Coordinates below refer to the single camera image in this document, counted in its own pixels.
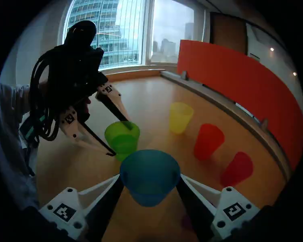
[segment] sky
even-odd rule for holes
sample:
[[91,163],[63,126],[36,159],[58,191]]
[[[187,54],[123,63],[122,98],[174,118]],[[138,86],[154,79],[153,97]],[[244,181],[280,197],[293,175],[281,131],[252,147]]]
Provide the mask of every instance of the sky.
[[194,22],[194,11],[173,0],[155,0],[154,7],[154,41],[160,48],[163,39],[176,43],[176,52],[179,52],[179,43],[184,39],[185,24]]

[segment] wooden floor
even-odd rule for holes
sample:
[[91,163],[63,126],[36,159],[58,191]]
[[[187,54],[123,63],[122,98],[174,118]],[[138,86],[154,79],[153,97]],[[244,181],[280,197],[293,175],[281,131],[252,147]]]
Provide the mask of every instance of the wooden floor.
[[[196,94],[161,77],[125,80],[113,84],[133,122],[141,129],[138,149],[157,149],[172,155],[181,172],[207,186],[221,190],[219,176],[238,151],[247,153],[254,173],[235,189],[261,208],[273,204],[285,185],[275,161],[261,143],[235,119]],[[90,97],[87,125],[104,141],[104,131],[117,119],[105,106]],[[184,102],[195,110],[182,135],[168,129],[169,107]],[[225,135],[225,143],[208,161],[193,156],[198,130],[211,123]],[[56,140],[42,140],[38,150],[37,186],[41,205],[66,187],[87,189],[119,173],[115,158],[73,145],[60,131]],[[174,189],[154,208],[139,206],[124,189],[105,232],[103,241],[197,241],[182,228],[183,204]]]

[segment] orange partition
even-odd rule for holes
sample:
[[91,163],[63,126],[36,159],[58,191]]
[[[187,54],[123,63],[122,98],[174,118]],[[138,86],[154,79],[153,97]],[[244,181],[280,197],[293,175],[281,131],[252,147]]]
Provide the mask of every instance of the orange partition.
[[239,103],[259,120],[267,118],[269,131],[295,169],[303,151],[303,114],[274,73],[234,50],[191,40],[181,40],[177,69]]

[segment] person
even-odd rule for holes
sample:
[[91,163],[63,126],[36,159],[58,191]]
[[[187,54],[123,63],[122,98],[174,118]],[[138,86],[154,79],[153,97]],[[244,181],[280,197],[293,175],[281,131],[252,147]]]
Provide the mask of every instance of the person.
[[[45,93],[47,80],[38,88]],[[19,136],[23,115],[29,112],[30,85],[11,87],[0,83],[0,173],[14,203],[22,211],[32,206],[39,209],[36,177],[26,162],[26,153]],[[84,111],[88,113],[89,98]],[[31,151],[33,167],[36,167],[37,149]]]

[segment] window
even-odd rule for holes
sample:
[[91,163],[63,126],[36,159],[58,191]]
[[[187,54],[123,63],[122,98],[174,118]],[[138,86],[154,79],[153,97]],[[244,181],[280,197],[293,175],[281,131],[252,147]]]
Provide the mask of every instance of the window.
[[182,39],[192,39],[194,10],[174,0],[155,0],[151,62],[177,63]]
[[75,7],[75,8],[72,9],[72,13],[76,13],[77,11],[78,11],[77,7]]
[[85,20],[85,14],[81,14],[80,21]]
[[94,49],[101,48],[105,52],[103,59],[101,60],[100,68],[145,63],[145,61],[142,62],[143,36],[145,36],[143,31],[145,28],[147,29],[147,26],[144,25],[147,23],[144,21],[145,4],[146,2],[153,1],[73,1],[75,1],[75,4],[71,5],[73,7],[67,16],[65,31],[75,23],[82,20],[94,22],[97,26],[97,35],[94,37],[91,46]]
[[75,2],[75,4],[83,4],[84,3],[84,0],[77,0],[76,2]]

